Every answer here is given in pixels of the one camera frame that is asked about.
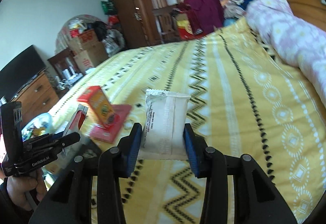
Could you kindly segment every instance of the wooden headboard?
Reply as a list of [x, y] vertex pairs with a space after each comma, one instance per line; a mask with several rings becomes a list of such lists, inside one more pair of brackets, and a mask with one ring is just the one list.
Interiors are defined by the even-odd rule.
[[321, 0], [287, 0], [295, 16], [326, 31], [326, 5]]

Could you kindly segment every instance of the yellow bedspread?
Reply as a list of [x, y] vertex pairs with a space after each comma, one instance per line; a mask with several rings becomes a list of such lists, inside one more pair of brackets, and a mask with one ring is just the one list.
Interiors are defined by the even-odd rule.
[[[186, 122], [223, 154], [252, 155], [299, 223], [325, 190], [325, 108], [299, 69], [275, 63], [257, 44], [245, 19], [200, 40], [115, 55], [50, 110], [55, 127], [70, 119], [76, 98], [93, 85], [102, 86], [113, 104], [133, 107], [116, 143], [133, 123], [144, 125], [146, 89], [190, 94]], [[82, 132], [91, 125], [86, 120]], [[102, 150], [111, 147], [96, 143]], [[121, 180], [127, 223], [198, 223], [204, 187], [187, 162], [140, 160], [132, 177]], [[232, 188], [230, 179], [229, 223]]]

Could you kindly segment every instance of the wooden dresser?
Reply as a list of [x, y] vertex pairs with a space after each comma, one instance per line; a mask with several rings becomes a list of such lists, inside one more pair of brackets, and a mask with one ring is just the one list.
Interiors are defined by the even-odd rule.
[[48, 112], [59, 98], [46, 74], [40, 73], [12, 101], [22, 102], [22, 128], [39, 114]]

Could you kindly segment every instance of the green bag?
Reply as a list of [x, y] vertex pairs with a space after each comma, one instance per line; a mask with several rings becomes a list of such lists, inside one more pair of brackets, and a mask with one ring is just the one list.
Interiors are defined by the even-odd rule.
[[105, 14], [107, 15], [116, 15], [118, 14], [117, 9], [115, 8], [115, 4], [108, 0], [107, 2], [102, 1], [102, 8]]

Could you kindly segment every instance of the black tv screen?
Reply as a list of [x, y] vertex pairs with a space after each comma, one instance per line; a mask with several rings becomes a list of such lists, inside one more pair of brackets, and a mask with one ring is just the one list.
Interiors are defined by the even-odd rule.
[[34, 46], [25, 49], [0, 71], [0, 98], [4, 96], [9, 102], [43, 69], [45, 64]]

